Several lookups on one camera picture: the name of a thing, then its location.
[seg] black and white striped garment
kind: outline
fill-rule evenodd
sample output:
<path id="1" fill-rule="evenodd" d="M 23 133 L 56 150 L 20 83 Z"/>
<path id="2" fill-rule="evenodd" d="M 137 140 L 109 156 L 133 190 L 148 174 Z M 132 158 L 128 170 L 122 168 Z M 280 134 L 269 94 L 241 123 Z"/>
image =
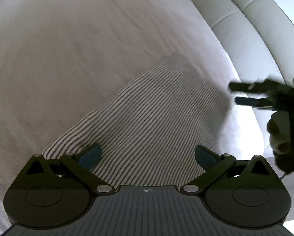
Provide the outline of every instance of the black and white striped garment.
<path id="1" fill-rule="evenodd" d="M 204 173 L 194 148 L 214 146 L 229 98 L 181 54 L 128 83 L 110 102 L 73 125 L 47 148 L 47 159 L 98 142 L 92 172 L 113 185 L 176 185 Z"/>

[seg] gray ribbed plate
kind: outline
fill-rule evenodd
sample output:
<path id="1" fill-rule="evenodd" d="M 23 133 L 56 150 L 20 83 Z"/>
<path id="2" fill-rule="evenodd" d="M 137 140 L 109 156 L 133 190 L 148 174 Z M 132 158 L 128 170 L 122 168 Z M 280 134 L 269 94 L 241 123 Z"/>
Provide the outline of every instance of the gray ribbed plate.
<path id="1" fill-rule="evenodd" d="M 32 230 L 14 225 L 5 236 L 293 236 L 283 226 L 263 230 L 231 227 L 214 218 L 195 196 L 174 186 L 122 186 L 118 193 L 98 197 L 91 209 L 67 226 Z"/>

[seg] ribbed surface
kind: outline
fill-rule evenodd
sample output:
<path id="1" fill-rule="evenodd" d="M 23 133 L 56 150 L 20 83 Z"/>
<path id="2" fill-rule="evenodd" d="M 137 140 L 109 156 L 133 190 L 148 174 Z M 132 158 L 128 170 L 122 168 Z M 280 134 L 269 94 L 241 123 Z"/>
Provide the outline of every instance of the ribbed surface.
<path id="1" fill-rule="evenodd" d="M 215 219 L 197 197 L 172 186 L 123 186 L 115 195 L 99 197 L 78 221 L 54 230 L 14 226 L 5 236 L 292 236 L 282 226 L 251 231 Z"/>
<path id="2" fill-rule="evenodd" d="M 44 151 L 47 159 L 94 142 L 102 160 L 92 171 L 119 185 L 181 185 L 203 173 L 194 148 L 211 148 L 229 106 L 187 59 L 174 53 L 126 85 Z"/>

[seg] mattress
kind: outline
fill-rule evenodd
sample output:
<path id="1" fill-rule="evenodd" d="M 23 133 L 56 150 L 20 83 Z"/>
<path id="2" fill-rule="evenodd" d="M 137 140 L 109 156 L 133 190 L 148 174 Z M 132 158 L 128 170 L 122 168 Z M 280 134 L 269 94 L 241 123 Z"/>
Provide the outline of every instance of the mattress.
<path id="1" fill-rule="evenodd" d="M 0 0 L 0 234 L 28 159 L 174 52 L 224 95 L 239 80 L 190 0 Z M 217 153 L 263 153 L 253 110 L 233 102 L 218 139 Z"/>

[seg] headboard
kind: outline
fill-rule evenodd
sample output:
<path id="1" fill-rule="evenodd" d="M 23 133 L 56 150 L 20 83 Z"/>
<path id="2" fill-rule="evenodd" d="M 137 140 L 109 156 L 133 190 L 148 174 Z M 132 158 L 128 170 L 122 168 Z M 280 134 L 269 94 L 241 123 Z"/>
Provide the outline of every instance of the headboard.
<path id="1" fill-rule="evenodd" d="M 272 78 L 293 85 L 294 25 L 273 0 L 191 0 L 228 52 L 241 81 Z M 254 110 L 271 153 L 272 111 Z"/>

